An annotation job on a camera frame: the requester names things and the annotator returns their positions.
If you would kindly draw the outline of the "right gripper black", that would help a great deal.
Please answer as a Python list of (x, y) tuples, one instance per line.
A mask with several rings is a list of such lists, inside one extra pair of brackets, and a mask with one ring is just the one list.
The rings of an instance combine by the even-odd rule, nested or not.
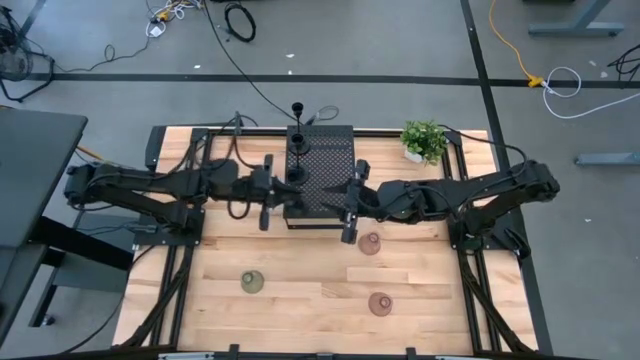
[(356, 242), (358, 218), (375, 207), (376, 192), (365, 186), (369, 173), (369, 163), (366, 160), (357, 160), (354, 173), (347, 182), (323, 188), (323, 191), (327, 193), (345, 194), (344, 205), (321, 203), (327, 210), (341, 216), (343, 222), (341, 241), (343, 243), (354, 244)]

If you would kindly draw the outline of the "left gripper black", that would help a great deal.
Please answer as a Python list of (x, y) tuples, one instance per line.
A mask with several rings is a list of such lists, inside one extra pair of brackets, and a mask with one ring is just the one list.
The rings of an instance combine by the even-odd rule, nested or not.
[[(278, 205), (304, 206), (300, 198), (288, 198), (278, 200), (276, 203), (273, 176), (274, 156), (267, 154), (263, 164), (255, 167), (250, 173), (251, 195), (250, 201), (261, 205), (259, 214), (259, 229), (267, 231), (270, 224), (270, 214)], [(280, 196), (299, 196), (302, 191), (296, 186), (277, 181), (277, 193)]]

